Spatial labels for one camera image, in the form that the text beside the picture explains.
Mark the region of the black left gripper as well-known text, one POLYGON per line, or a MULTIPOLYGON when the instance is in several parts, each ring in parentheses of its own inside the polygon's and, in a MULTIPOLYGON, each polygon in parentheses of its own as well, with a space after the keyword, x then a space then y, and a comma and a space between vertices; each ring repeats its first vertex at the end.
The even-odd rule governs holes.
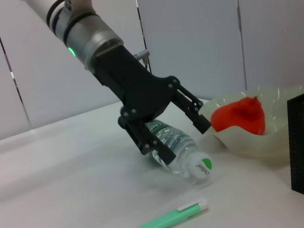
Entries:
POLYGON ((95 77, 122 101, 123 109, 118 124, 126 130, 142 155, 156 151, 165 164, 176 155, 153 135, 145 122, 161 115, 172 101, 204 134, 210 121, 199 114, 203 102, 174 76, 156 77, 124 47, 118 46, 99 55, 95 62, 95 77))

